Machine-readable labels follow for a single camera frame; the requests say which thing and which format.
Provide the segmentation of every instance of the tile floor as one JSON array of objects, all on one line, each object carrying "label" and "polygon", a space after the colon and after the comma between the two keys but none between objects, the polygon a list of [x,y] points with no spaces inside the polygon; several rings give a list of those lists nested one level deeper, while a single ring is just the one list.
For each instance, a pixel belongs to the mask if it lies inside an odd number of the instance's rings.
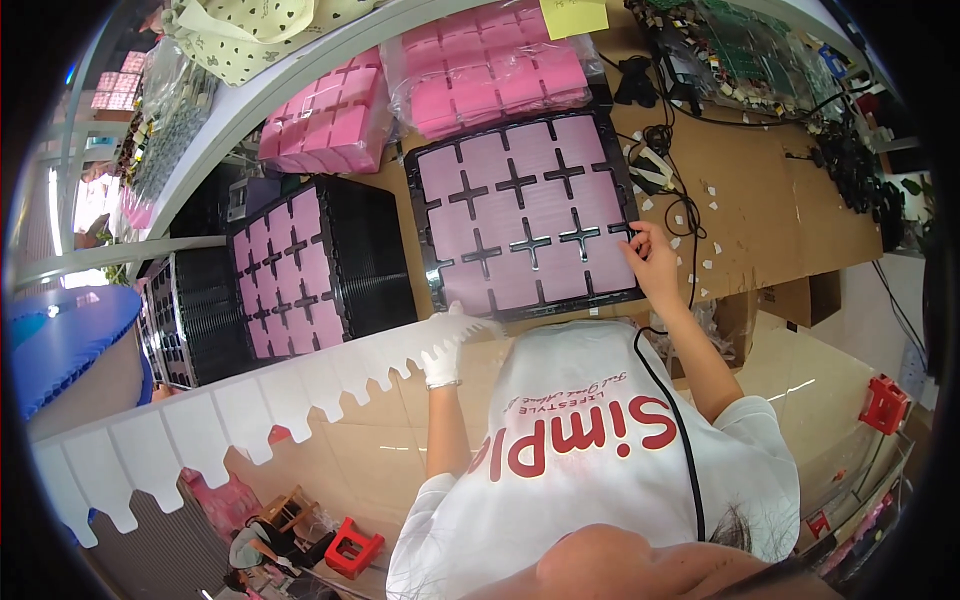
[{"label": "tile floor", "polygon": [[[844,477],[858,475],[869,462],[877,435],[857,415],[874,370],[785,325],[778,317],[757,314],[754,345],[736,378],[745,393],[773,404],[798,464],[806,514],[829,499]],[[492,386],[511,343],[508,339],[464,347],[460,396],[474,448],[486,433]],[[391,550],[424,480],[426,391],[423,373],[409,366],[411,377],[400,379],[393,373],[389,390],[372,382],[366,406],[358,406],[352,396],[342,398],[344,417],[338,422],[328,422],[314,409],[308,420],[311,438],[302,444],[290,439],[275,444],[275,457],[265,465],[256,467],[231,450],[227,467],[264,503],[302,485],[304,495],[317,500],[330,516],[353,517],[365,532],[383,535]],[[894,451],[884,443],[881,463]],[[868,489],[877,478],[866,482]],[[388,561],[385,554],[376,563],[386,566]],[[374,573],[365,578],[365,591],[382,580],[382,573]]]}]

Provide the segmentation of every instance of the silver bracelet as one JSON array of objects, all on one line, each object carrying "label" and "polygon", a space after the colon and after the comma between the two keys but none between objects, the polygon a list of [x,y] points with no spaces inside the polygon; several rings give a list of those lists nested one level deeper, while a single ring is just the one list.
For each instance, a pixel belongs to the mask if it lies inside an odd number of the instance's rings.
[{"label": "silver bracelet", "polygon": [[463,382],[464,382],[463,379],[457,379],[456,381],[450,381],[450,382],[448,382],[448,383],[435,383],[435,384],[433,384],[433,385],[427,384],[426,390],[427,390],[427,392],[429,392],[430,390],[436,390],[436,389],[438,389],[438,388],[445,388],[445,387],[448,386],[448,385],[459,386],[459,385],[461,385]]}]

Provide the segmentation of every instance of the workbench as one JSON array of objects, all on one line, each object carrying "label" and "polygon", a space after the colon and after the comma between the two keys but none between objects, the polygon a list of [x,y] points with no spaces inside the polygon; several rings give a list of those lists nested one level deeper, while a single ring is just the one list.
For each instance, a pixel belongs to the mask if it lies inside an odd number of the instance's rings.
[{"label": "workbench", "polygon": [[[609,0],[608,15],[610,28],[591,34],[597,50],[614,62],[633,55],[649,57],[631,13],[615,0]],[[616,91],[620,73],[609,64],[605,66],[611,91]],[[882,256],[879,227],[871,215],[855,214],[848,209],[826,170],[818,169],[809,160],[785,157],[786,152],[797,156],[809,154],[814,140],[803,126],[728,127],[698,121],[678,111],[676,115],[670,155],[689,196],[700,209],[701,225],[707,232],[706,239],[698,244],[696,301],[719,299],[835,271]],[[710,105],[705,108],[704,116],[742,122],[744,114]],[[769,119],[755,114],[749,116],[754,122]],[[661,101],[653,108],[614,104],[611,118],[618,132],[630,136],[645,127],[663,124],[663,106]],[[620,141],[629,143],[623,138]],[[403,152],[427,143],[415,133],[400,140]],[[350,178],[387,189],[396,196],[418,315],[421,319],[429,317],[433,307],[420,257],[420,240],[407,179],[396,152],[384,153],[378,173]],[[642,192],[637,194],[637,204],[642,205],[647,198]],[[674,230],[687,230],[685,221],[682,226],[673,225],[675,215],[683,214],[685,218],[680,204],[666,214],[666,208],[676,197],[654,196],[651,200],[653,208],[641,209],[641,219],[663,227],[664,218],[669,218]],[[716,203],[716,209],[710,207],[711,203]],[[681,294],[688,298],[692,236],[682,238],[677,254],[683,260],[678,274]],[[710,269],[704,267],[704,260],[712,262]],[[564,313],[530,320],[524,322],[523,327],[508,330],[519,332],[533,325],[588,316],[634,315],[648,308],[646,300],[624,302],[616,305],[612,312]]]}]

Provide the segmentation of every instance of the white jagged edge sheet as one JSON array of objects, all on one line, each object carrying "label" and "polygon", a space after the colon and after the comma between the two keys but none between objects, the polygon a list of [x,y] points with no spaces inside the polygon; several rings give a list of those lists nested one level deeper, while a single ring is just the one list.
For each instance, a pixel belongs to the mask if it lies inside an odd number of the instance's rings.
[{"label": "white jagged edge sheet", "polygon": [[365,405],[370,379],[387,390],[390,369],[405,379],[408,359],[422,368],[422,352],[436,356],[484,328],[503,337],[492,321],[440,314],[245,372],[37,442],[36,467],[60,520],[89,548],[97,544],[86,522],[89,509],[106,513],[117,531],[129,533],[137,527],[129,506],[133,490],[152,494],[164,513],[172,513],[183,506],[181,468],[199,471],[210,488],[218,488],[229,479],[229,446],[262,465],[274,456],[267,437],[275,424],[303,442],[311,434],[306,418],[312,406],[335,422],[344,415],[342,392]]}]

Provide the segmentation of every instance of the cream bag with heart print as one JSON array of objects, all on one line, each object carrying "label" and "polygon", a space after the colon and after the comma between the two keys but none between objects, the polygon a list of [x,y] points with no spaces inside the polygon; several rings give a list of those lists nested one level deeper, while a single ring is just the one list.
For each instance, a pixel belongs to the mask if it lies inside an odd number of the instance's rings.
[{"label": "cream bag with heart print", "polygon": [[173,0],[163,31],[228,85],[383,4],[376,0]]}]

